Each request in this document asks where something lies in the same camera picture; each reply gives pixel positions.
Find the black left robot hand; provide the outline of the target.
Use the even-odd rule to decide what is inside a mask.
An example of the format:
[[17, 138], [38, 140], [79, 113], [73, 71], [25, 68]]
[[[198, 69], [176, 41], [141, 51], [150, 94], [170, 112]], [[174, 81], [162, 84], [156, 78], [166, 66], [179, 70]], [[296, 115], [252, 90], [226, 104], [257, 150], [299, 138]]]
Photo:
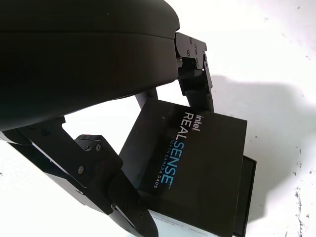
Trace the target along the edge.
[[213, 111], [204, 42], [179, 33], [163, 0], [3, 0], [0, 138], [82, 204], [136, 237], [157, 226], [102, 136], [77, 139], [65, 115], [111, 100], [156, 98], [180, 82], [191, 107]]

